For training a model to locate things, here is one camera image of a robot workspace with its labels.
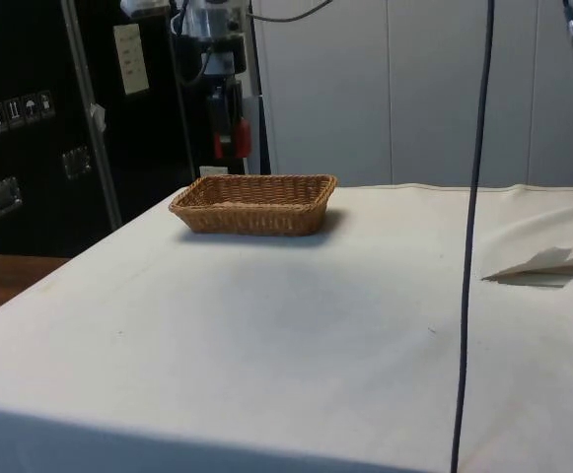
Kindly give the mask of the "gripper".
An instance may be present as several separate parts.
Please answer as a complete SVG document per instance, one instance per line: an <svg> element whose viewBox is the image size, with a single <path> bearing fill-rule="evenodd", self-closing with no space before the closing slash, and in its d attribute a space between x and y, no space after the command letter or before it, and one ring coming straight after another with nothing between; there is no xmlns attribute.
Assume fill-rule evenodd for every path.
<svg viewBox="0 0 573 473"><path fill-rule="evenodd" d="M179 35L175 42L175 59L182 85L197 85L203 79L222 79L246 71L245 41L241 35L225 38L195 38ZM244 118L242 82L232 85L232 126ZM227 158L231 148L231 122L226 86L218 84L207 98L216 158Z"/></svg>

